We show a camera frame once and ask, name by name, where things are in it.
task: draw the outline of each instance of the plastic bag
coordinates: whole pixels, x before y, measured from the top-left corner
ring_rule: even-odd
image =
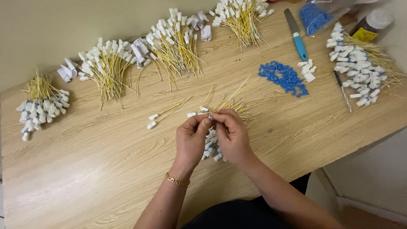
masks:
[[[308,36],[328,28],[357,4],[357,0],[308,0],[300,9],[300,18]]]

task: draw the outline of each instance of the right hand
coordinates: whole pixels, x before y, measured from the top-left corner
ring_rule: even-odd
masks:
[[[243,120],[233,109],[221,109],[210,114],[216,120],[215,129],[223,156],[237,165],[256,158],[250,147],[249,134]]]

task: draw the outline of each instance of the metal tool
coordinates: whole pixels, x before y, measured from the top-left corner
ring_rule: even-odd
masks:
[[[290,26],[290,30],[293,33],[294,43],[295,43],[295,46],[297,47],[298,54],[300,55],[300,57],[303,61],[307,61],[308,57],[306,55],[305,46],[304,46],[304,43],[302,42],[302,39],[299,34],[300,28],[298,27],[297,22],[295,21],[290,9],[284,10],[284,14],[287,19],[288,26]]]
[[[352,107],[350,106],[348,97],[347,97],[346,94],[345,94],[345,90],[344,90],[344,86],[342,85],[341,78],[339,78],[339,74],[338,74],[337,71],[333,71],[333,74],[334,74],[334,76],[335,76],[335,78],[336,78],[336,81],[338,82],[339,87],[342,89],[342,94],[343,94],[344,97],[345,97],[345,101],[346,101],[346,104],[347,104],[348,107],[349,107],[349,111],[352,113]]]

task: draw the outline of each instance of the pile of blue plastic pieces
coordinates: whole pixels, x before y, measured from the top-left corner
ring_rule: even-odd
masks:
[[[277,61],[260,65],[258,69],[258,75],[261,77],[267,77],[268,81],[272,81],[275,84],[280,85],[285,92],[293,92],[291,95],[295,95],[300,98],[303,95],[309,95],[303,79],[298,78],[298,74],[289,65],[283,65]]]
[[[319,8],[314,3],[306,3],[300,9],[300,18],[308,36],[315,34],[320,28],[333,19],[328,12]]]

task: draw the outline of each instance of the blue knife handle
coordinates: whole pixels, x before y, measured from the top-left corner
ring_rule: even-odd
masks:
[[[295,34],[293,34],[293,36],[294,36],[294,42],[295,42],[295,46],[297,47],[298,54],[300,55],[300,57],[303,61],[307,61],[308,57],[306,55],[305,46],[304,46],[304,43],[302,42],[300,35],[298,33],[295,33]]]

